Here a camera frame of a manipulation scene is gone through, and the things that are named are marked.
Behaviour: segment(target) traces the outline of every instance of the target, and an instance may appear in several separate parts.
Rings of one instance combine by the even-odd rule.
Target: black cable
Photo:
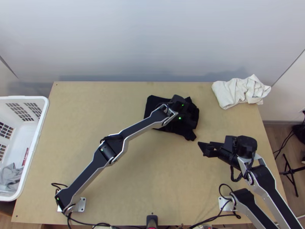
[[[289,140],[293,135],[294,135],[294,133],[291,134],[291,135],[287,138],[286,143],[284,144],[284,146],[282,146],[282,147],[278,150],[278,153],[277,153],[277,155],[276,155],[275,158],[274,158],[275,160],[278,158],[279,154],[282,152],[282,149],[286,146],[288,140]]]
[[[223,185],[229,187],[230,190],[233,192],[232,188],[231,188],[229,185],[227,185],[227,184],[221,184],[221,185],[219,185],[219,188],[218,188],[219,193],[220,193],[220,188],[221,188]],[[202,225],[203,223],[211,222],[211,221],[213,221],[213,220],[215,220],[215,219],[217,219],[217,218],[219,218],[219,217],[235,216],[236,218],[241,219],[241,216],[238,215],[238,214],[236,214],[234,211],[233,211],[233,214],[220,215],[220,214],[222,213],[223,209],[225,208],[225,206],[226,206],[229,202],[231,202],[231,201],[232,201],[232,200],[229,199],[229,200],[222,206],[222,208],[220,209],[220,212],[218,213],[218,215],[213,216],[213,217],[210,217],[210,218],[208,218],[208,219],[206,219],[206,220],[204,220],[204,221],[201,221],[201,222],[199,222],[199,223],[196,223],[196,224],[190,226],[189,229],[193,229],[194,227],[197,227],[197,226],[199,226],[199,225]]]
[[[100,140],[100,144],[102,143],[102,141],[105,141],[107,139],[123,139],[123,136],[120,135],[120,134],[106,136],[106,137],[104,137],[103,139]]]
[[[288,140],[289,140],[293,135],[294,135],[294,133],[293,133],[293,130],[292,130],[292,131],[288,134],[288,136],[284,139],[284,141],[283,141],[281,147],[280,147],[278,150],[276,150],[276,151],[273,152],[273,153],[278,152],[277,155],[275,156],[275,160],[278,158],[278,156],[279,156],[279,154],[281,153],[282,149],[286,146]]]
[[[238,182],[241,180],[241,178],[248,179],[248,173],[249,173],[249,170],[252,168],[253,162],[254,162],[254,153],[252,154],[251,162],[248,164],[245,174],[243,175],[242,172],[240,172],[240,174],[238,175],[238,177],[236,179],[234,178],[234,168],[232,165],[230,165],[231,181]]]
[[[229,185],[227,185],[227,184],[221,184],[221,185],[219,185],[219,188],[218,188],[218,191],[219,191],[219,194],[221,195],[221,197],[224,198],[225,200],[230,200],[231,198],[226,198],[226,197],[224,197],[224,196],[222,195],[222,193],[221,193],[221,191],[220,191],[220,188],[221,188],[222,186],[227,186],[227,187],[231,190],[231,192],[233,192],[232,188],[231,188]]]
[[[65,216],[67,217],[67,225],[68,225],[68,228],[69,228],[69,229],[71,229],[70,220],[72,220],[72,221],[74,221],[74,222],[76,222],[76,223],[82,224],[82,225],[93,226],[93,228],[95,228],[95,227],[97,227],[97,226],[111,227],[111,225],[108,224],[108,223],[91,224],[91,223],[80,222],[80,221],[77,221],[77,220],[71,218],[71,215],[72,215],[72,212],[70,212],[70,213],[68,214],[68,216],[65,215]]]
[[[51,183],[51,185],[54,186],[54,187],[56,187],[55,194],[57,194],[57,192],[58,192],[59,190],[61,190],[61,188],[60,188],[58,185],[61,185],[61,186],[64,186],[64,187],[68,187],[67,185],[65,185],[65,184],[60,184],[60,183]],[[70,212],[70,213],[66,216],[66,217],[67,217],[67,225],[68,225],[68,228],[69,228],[69,229],[71,229],[70,220],[72,220],[72,221],[74,221],[74,222],[76,222],[76,223],[82,224],[82,225],[93,226],[93,228],[95,228],[95,227],[97,227],[97,226],[111,227],[111,225],[108,224],[108,223],[91,224],[91,223],[80,222],[80,221],[78,221],[78,220],[73,219],[73,218],[71,217],[71,215],[72,215],[72,212]]]

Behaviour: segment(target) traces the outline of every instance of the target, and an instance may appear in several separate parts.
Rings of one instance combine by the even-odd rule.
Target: black cloth
[[[168,103],[171,99],[162,98],[154,95],[150,95],[147,98],[144,118],[150,116],[151,112],[160,106],[162,103]],[[196,135],[193,132],[193,129],[196,129],[198,119],[199,119],[199,109],[195,104],[192,103],[190,97],[185,98],[185,101],[188,103],[188,109],[184,114],[184,118],[177,121],[171,121],[164,127],[161,127],[157,130],[171,132],[184,136],[186,140],[194,141]]]

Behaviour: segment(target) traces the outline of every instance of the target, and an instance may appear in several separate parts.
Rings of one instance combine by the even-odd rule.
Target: laundry basket
[[[49,100],[43,96],[0,97],[0,170],[11,163],[23,167],[16,191],[0,185],[0,201],[20,196],[48,107]]]

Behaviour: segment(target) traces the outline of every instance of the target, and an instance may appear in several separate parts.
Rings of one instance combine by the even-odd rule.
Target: wooden table
[[[257,105],[244,103],[223,110],[211,83],[55,82],[12,221],[66,224],[66,217],[56,211],[55,188],[50,184],[71,184],[92,160],[101,138],[142,120],[149,95],[171,98],[174,94],[190,96],[200,109],[194,131],[197,139],[186,141],[182,136],[155,130],[135,138],[120,161],[106,168],[83,192],[86,209],[73,213],[75,219],[117,226],[145,225],[146,216],[153,213],[160,225],[192,225],[217,215],[221,183],[233,190],[248,185],[243,180],[231,182],[229,165],[203,157],[197,141],[223,142],[226,135],[257,140],[257,153],[265,159],[286,198]],[[256,201],[271,216],[260,196]],[[224,223],[250,220],[243,215],[240,220],[230,216],[213,222]]]

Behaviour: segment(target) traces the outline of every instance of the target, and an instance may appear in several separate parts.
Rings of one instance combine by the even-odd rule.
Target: white towel
[[[263,104],[263,98],[271,91],[271,87],[262,84],[253,74],[245,79],[234,78],[228,82],[216,81],[212,84],[212,90],[219,106],[226,110],[238,103]]]

